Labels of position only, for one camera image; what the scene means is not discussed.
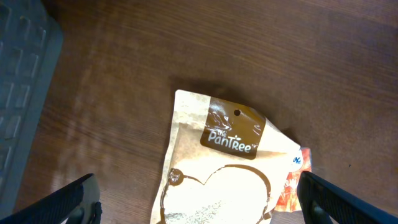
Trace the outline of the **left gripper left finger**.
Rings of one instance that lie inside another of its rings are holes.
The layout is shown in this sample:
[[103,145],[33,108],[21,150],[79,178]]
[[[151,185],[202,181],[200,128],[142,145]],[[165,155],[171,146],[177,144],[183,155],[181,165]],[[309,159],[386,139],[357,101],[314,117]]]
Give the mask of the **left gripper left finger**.
[[100,189],[86,174],[45,198],[1,220],[1,224],[99,224]]

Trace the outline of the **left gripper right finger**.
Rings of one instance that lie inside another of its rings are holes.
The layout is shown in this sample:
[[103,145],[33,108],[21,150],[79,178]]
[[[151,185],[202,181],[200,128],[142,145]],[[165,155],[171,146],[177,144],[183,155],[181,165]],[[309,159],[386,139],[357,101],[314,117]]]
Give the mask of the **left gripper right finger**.
[[297,196],[306,224],[397,223],[397,217],[309,171],[300,175]]

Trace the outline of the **orange tissue packet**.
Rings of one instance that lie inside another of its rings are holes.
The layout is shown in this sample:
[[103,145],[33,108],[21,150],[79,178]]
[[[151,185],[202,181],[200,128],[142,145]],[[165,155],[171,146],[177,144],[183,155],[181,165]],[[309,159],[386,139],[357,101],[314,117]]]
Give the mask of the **orange tissue packet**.
[[280,194],[275,211],[277,212],[296,212],[301,211],[299,198],[297,196],[297,186],[300,175],[303,171],[312,171],[312,155],[310,148],[302,147],[296,153],[291,170],[284,182],[284,189]]

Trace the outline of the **glutinous rice bag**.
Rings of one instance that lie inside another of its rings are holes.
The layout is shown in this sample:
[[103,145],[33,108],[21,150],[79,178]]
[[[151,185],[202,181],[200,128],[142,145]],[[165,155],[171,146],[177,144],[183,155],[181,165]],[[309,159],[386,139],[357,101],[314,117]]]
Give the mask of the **glutinous rice bag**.
[[248,106],[175,93],[152,223],[269,223],[300,146]]

